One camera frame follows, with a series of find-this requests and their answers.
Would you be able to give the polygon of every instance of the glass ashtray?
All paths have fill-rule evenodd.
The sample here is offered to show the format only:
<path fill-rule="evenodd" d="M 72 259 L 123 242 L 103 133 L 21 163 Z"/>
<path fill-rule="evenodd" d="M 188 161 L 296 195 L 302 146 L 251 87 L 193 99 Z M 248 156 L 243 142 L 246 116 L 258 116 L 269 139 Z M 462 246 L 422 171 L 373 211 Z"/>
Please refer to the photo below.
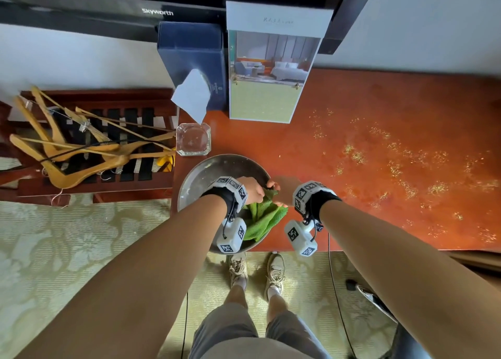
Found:
<path fill-rule="evenodd" d="M 210 152 L 210 127 L 206 123 L 183 123 L 176 128 L 176 154 L 206 156 Z"/>

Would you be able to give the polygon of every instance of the navy blue tissue box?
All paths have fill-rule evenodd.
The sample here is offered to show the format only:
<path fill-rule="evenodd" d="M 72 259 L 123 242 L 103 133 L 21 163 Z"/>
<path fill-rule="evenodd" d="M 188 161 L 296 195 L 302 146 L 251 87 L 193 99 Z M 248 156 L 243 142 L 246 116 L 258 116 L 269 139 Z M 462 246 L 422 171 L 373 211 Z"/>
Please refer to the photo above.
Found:
<path fill-rule="evenodd" d="M 200 70 L 210 83 L 208 111 L 228 108 L 223 32 L 216 24 L 160 22 L 157 50 L 177 87 L 193 69 Z"/>

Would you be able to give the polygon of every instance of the sneaker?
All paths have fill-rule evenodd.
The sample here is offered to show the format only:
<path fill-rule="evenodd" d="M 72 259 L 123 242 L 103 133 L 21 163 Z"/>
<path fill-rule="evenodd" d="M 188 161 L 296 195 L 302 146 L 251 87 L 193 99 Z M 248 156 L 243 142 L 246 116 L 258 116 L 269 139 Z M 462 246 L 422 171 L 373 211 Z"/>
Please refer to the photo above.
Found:
<path fill-rule="evenodd" d="M 282 294 L 285 280 L 285 261 L 282 255 L 272 254 L 268 260 L 268 280 L 266 281 L 265 300 L 268 299 L 268 289 L 273 286 L 278 294 Z"/>
<path fill-rule="evenodd" d="M 242 276 L 246 279 L 247 283 L 248 280 L 247 254 L 245 252 L 228 256 L 228 265 L 229 265 L 230 287 L 233 287 L 235 280 L 239 279 Z"/>

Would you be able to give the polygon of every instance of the floral patterned carpet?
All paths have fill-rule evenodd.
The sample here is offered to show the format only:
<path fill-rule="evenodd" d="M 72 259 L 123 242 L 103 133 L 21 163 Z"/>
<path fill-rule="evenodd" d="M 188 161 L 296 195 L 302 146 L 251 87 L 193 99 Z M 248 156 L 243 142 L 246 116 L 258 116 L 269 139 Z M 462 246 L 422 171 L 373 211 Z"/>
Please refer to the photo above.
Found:
<path fill-rule="evenodd" d="M 170 201 L 92 204 L 89 195 L 70 206 L 0 202 L 0 357 L 14 357 L 51 321 L 71 297 L 106 263 L 169 217 Z M 267 253 L 249 253 L 249 312 L 260 333 L 266 328 Z M 284 253 L 284 297 L 333 357 L 350 352 L 332 286 L 327 253 L 305 259 Z M 348 336 L 360 359 L 378 358 L 389 347 L 395 325 L 358 293 L 346 291 L 346 278 L 363 281 L 346 256 L 331 253 L 336 290 Z M 220 305 L 229 289 L 222 255 L 209 254 L 189 291 L 186 347 L 203 318 Z M 160 352 L 179 357 L 185 307 Z"/>

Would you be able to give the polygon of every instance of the green cloth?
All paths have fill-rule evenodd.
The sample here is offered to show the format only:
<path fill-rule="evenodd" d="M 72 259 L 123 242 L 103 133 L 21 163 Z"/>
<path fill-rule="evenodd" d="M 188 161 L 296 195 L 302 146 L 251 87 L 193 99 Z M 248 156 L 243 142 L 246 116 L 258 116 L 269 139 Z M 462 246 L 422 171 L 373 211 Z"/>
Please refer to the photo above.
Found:
<path fill-rule="evenodd" d="M 287 207 L 277 206 L 272 202 L 273 196 L 277 193 L 275 190 L 265 189 L 265 198 L 262 203 L 247 204 L 243 207 L 252 214 L 252 219 L 245 220 L 247 231 L 243 237 L 244 240 L 258 242 L 287 214 Z"/>

